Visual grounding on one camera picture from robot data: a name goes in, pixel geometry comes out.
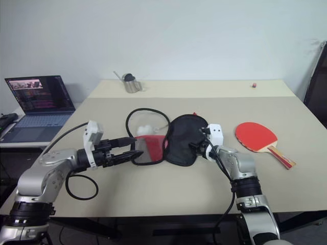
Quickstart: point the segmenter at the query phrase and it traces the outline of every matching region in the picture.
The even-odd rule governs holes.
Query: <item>beige tabletop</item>
[[[273,212],[325,210],[327,171],[325,146],[327,131],[281,81],[257,81],[257,88],[250,88],[253,81],[235,96],[226,97],[219,82],[211,84],[210,91],[219,90],[222,96],[188,97],[177,95],[146,96],[147,91],[133,94],[117,94],[113,87],[118,81],[103,81],[88,99],[68,120],[62,132],[90,119],[104,127],[103,139],[126,136],[125,119],[130,111],[139,107],[150,107],[165,113],[170,119],[196,112],[209,123],[220,124],[224,133],[224,145],[252,154],[262,186]],[[249,92],[259,94],[249,96]],[[245,149],[234,136],[235,127],[245,121],[254,121],[269,127],[278,136],[277,148],[297,163],[286,170],[268,153],[253,153]],[[83,147],[83,129],[78,129],[62,139],[53,149]],[[230,184],[215,163],[198,157],[190,167],[180,167],[168,162],[152,166],[136,166],[132,163],[85,172],[99,185],[99,194],[90,201],[72,199],[61,189],[54,203],[56,216],[158,216],[223,213],[231,199]],[[92,194],[94,187],[78,178],[70,181],[76,195]],[[13,203],[12,194],[0,210],[8,214]],[[232,213],[237,213],[234,206]]]

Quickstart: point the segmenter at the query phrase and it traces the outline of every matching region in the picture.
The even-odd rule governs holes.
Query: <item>black mesh fabric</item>
[[[164,159],[179,166],[191,166],[197,154],[190,144],[200,144],[203,141],[199,129],[207,126],[206,120],[197,115],[187,114],[174,119],[167,134],[168,146]]]

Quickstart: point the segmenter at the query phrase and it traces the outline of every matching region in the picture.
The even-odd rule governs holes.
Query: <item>floor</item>
[[[1,164],[6,168],[6,172],[12,179],[18,179],[19,176],[29,168],[40,152],[0,152]],[[7,174],[4,169],[1,169],[1,178],[7,178]],[[280,220],[293,216],[294,213],[283,213],[279,216]],[[102,224],[108,224],[107,218],[100,218],[99,222]],[[192,228],[210,228],[214,223],[199,223],[192,224]],[[190,225],[185,224],[120,224],[118,229],[122,233],[122,237],[117,240],[110,240],[107,238],[99,237],[99,244],[122,244],[122,245],[209,245],[212,244],[212,236],[210,234],[205,235],[165,235],[154,236],[153,231],[158,229],[173,229],[173,228],[189,228]],[[223,222],[220,226],[221,233],[217,235],[217,239],[222,244],[238,245],[237,231],[235,223]],[[62,230],[62,226],[50,223],[49,234],[54,245],[61,245],[59,241],[59,234]],[[327,244],[327,221],[322,225],[310,225],[305,228],[298,229],[289,233],[282,234],[282,239],[285,239],[294,245],[325,245]],[[61,234],[62,244],[64,245],[97,245],[97,238],[94,235],[83,233],[75,229],[64,228]]]

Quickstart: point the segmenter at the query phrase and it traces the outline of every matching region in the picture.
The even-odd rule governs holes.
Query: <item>laptop touchpad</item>
[[[25,128],[21,129],[17,135],[13,137],[13,141],[18,142],[31,142],[35,141],[37,137],[40,136],[44,128],[36,129],[36,128]]]

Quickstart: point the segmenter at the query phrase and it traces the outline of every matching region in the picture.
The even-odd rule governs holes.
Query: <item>laptop screen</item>
[[[5,80],[25,114],[63,113],[75,110],[60,76]]]

